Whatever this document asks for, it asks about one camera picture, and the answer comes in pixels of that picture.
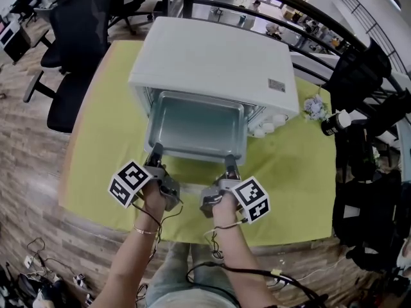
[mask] oven knob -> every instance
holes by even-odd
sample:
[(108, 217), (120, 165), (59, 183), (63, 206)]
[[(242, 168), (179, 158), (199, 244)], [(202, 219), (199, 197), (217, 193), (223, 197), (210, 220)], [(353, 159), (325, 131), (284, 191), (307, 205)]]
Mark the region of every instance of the oven knob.
[(274, 124), (273, 123), (263, 123), (261, 126), (266, 133), (274, 132)]
[(277, 114), (273, 116), (273, 121), (274, 121), (275, 126), (283, 126), (286, 120), (287, 120), (287, 117), (284, 114)]
[(261, 128), (257, 128), (254, 130), (254, 136), (255, 138), (264, 138), (265, 137), (265, 132)]

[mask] gray sticker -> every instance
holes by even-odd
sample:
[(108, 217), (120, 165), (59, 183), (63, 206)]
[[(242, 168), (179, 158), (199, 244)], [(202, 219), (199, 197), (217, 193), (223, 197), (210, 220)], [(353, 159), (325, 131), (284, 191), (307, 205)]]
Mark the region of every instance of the gray sticker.
[(285, 92), (285, 84), (273, 79), (268, 79), (268, 87), (277, 91)]

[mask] chair armrest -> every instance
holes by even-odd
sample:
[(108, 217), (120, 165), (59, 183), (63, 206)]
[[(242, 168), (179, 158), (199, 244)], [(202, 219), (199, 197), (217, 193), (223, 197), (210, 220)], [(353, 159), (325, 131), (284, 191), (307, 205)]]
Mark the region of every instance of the chair armrest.
[(54, 98), (56, 96), (56, 93), (52, 91), (50, 88), (46, 87), (44, 84), (40, 83), (40, 79), (43, 75), (44, 71), (38, 71), (34, 77), (31, 79), (26, 93), (23, 97), (23, 101), (25, 103), (28, 103), (33, 96), (34, 90), (37, 90), (41, 92), (43, 95), (46, 95), (47, 97)]
[(42, 42), (47, 48), (51, 47), (51, 42), (46, 38), (46, 34), (49, 33), (49, 29), (44, 30), (39, 37), (31, 45), (32, 48), (36, 48), (40, 42)]

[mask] bracelet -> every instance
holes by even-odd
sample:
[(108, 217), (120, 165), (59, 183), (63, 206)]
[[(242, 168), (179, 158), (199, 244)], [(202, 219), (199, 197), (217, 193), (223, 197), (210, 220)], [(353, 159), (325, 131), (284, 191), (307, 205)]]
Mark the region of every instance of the bracelet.
[(157, 231), (155, 231), (155, 232), (147, 232), (146, 230), (141, 230), (141, 229), (138, 229), (136, 226), (134, 226), (133, 225), (133, 228), (135, 229), (135, 230), (137, 230), (140, 234), (147, 234), (147, 235), (153, 235), (153, 234), (156, 234), (157, 233)]

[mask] tray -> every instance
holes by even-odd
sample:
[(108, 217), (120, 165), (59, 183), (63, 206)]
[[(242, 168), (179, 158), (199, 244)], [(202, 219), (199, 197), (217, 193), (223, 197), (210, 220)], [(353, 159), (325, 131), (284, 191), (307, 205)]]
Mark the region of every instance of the tray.
[(245, 161), (247, 120), (241, 103), (183, 92), (163, 91), (150, 112), (144, 149), (155, 143), (164, 154), (224, 163), (233, 154)]

